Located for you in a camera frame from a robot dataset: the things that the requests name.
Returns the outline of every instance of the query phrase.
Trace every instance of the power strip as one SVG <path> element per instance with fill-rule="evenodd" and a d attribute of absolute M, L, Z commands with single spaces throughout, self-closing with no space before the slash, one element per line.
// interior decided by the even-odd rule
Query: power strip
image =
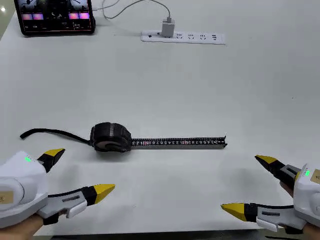
<path fill-rule="evenodd" d="M 224 34 L 193 31 L 175 31 L 173 37 L 163 37 L 161 36 L 161 31 L 143 31 L 141 32 L 141 41 L 187 44 L 226 44 Z"/>

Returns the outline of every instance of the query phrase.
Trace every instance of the sticker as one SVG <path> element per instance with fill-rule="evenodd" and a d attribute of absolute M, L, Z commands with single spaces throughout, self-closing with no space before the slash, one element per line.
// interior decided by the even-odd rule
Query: sticker
<path fill-rule="evenodd" d="M 316 184 L 320 184 L 320 170 L 319 169 L 314 170 L 314 173 L 312 174 L 312 177 L 311 177 L 311 182 L 314 182 Z"/>
<path fill-rule="evenodd" d="M 0 191 L 0 204 L 13 204 L 14 192 L 13 191 Z"/>

